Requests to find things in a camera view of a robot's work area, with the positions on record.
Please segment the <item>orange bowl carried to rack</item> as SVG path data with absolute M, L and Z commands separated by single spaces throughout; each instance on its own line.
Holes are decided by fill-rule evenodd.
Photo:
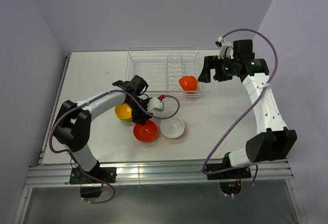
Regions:
M 198 80 L 191 75 L 181 77 L 179 84 L 188 94 L 195 94 L 198 89 Z

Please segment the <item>orange bowl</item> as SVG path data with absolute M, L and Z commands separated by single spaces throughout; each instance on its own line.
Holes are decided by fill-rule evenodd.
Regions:
M 141 142 L 152 142 L 158 133 L 157 125 L 148 120 L 144 125 L 136 124 L 133 128 L 134 137 Z

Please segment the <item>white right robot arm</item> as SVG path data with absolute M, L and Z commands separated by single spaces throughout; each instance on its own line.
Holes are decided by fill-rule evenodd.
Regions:
M 210 171 L 208 165 L 203 164 L 202 171 L 206 175 L 223 173 L 232 178 L 241 168 L 256 162 L 285 159 L 297 140 L 297 133 L 288 128 L 281 116 L 270 85 L 273 74 L 264 59 L 255 57 L 252 40 L 230 43 L 219 37 L 216 45 L 219 53 L 204 58 L 198 81 L 209 83 L 213 79 L 223 82 L 237 76 L 247 90 L 251 106 L 228 128 L 215 148 L 250 111 L 256 118 L 256 136 L 249 139 L 242 149 L 227 153 L 221 169 Z

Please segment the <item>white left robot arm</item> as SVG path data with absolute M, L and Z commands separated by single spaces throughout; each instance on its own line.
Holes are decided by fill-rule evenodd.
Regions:
M 49 139 L 56 138 L 65 146 L 61 151 L 73 155 L 87 182 L 95 182 L 100 176 L 99 162 L 88 146 L 91 122 L 108 110 L 127 104 L 132 109 L 132 122 L 144 125 L 151 118 L 144 112 L 150 99 L 140 98 L 147 88 L 147 82 L 136 75 L 130 81 L 114 82 L 108 91 L 89 100 L 78 103 L 67 100 L 61 105 Z

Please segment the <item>white bowl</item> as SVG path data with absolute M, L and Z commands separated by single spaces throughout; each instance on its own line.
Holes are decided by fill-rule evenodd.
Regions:
M 185 131 L 184 121 L 177 116 L 163 120 L 160 124 L 161 133 L 170 139 L 176 139 L 183 135 Z

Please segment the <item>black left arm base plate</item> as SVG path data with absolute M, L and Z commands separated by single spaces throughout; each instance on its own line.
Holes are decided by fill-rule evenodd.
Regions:
M 115 183 L 116 179 L 116 168 L 115 167 L 100 167 L 96 169 L 95 172 L 87 172 L 88 175 L 93 178 L 105 181 L 107 183 Z M 98 181 L 90 178 L 84 174 L 79 168 L 73 168 L 71 170 L 71 175 L 69 179 L 69 184 L 71 185 L 85 185 L 85 184 L 95 184 Z

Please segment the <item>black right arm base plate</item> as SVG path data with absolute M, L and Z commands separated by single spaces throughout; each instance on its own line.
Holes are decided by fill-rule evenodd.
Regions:
M 214 172 L 223 170 L 223 163 L 207 164 L 205 167 L 206 172 Z M 243 167 L 240 169 L 233 169 L 224 171 L 217 174 L 207 175 L 208 180 L 226 180 L 226 179 L 248 179 L 251 178 L 251 170 L 249 167 Z

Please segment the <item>aluminium table edge rail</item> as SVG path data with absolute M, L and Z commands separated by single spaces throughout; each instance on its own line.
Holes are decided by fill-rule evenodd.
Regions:
M 208 182 L 201 171 L 201 160 L 102 164 L 102 168 L 115 167 L 114 186 L 188 184 Z M 25 180 L 26 188 L 70 187 L 71 166 L 39 165 L 30 168 Z M 258 164 L 257 180 L 293 179 L 286 159 Z

